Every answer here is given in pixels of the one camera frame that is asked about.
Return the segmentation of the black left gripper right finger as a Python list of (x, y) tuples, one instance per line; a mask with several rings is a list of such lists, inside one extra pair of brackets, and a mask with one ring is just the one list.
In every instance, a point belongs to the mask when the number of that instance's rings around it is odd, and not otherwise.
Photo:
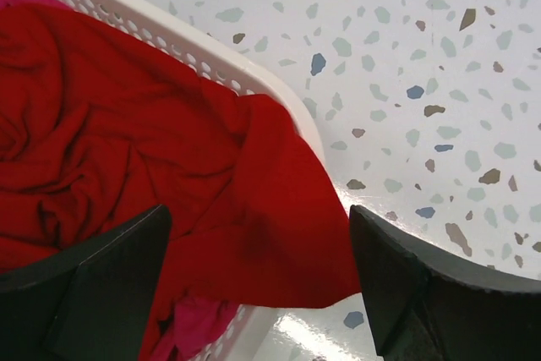
[(538, 360), (540, 282), (465, 260), (361, 205), (352, 250), (385, 360)]

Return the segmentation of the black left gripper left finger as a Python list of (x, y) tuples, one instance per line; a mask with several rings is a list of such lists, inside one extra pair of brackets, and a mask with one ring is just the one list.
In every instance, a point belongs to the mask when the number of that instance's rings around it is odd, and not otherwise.
[(1, 276), (3, 360), (135, 360), (172, 218), (157, 205)]

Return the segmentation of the red t shirt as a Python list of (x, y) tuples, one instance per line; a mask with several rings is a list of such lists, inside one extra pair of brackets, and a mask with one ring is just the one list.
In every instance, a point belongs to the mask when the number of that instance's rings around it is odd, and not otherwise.
[(165, 205), (139, 358), (185, 297), (322, 309), (359, 293), (347, 214), (286, 109), (84, 14), (1, 12), (1, 269)]

